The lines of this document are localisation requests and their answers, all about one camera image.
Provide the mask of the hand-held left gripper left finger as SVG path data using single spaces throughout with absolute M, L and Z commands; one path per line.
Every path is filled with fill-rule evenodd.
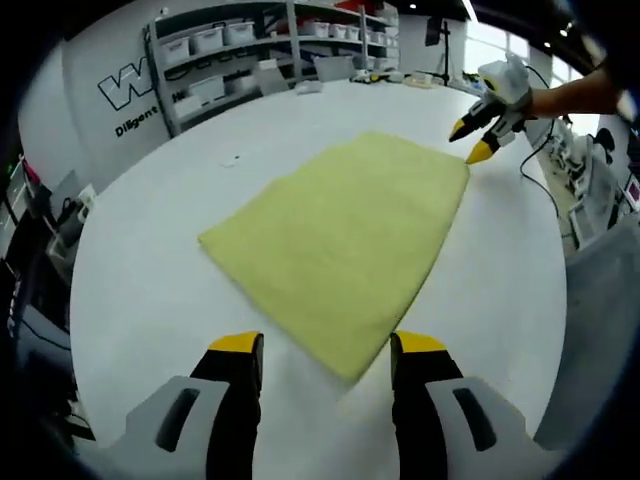
M 261 420 L 264 335 L 209 345 L 188 376 L 175 376 L 126 417 L 114 443 L 117 479 L 250 479 Z

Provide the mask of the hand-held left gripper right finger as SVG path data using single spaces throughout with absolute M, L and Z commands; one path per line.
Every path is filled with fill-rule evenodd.
M 523 415 L 439 340 L 390 335 L 392 421 L 401 479 L 532 479 L 538 446 Z

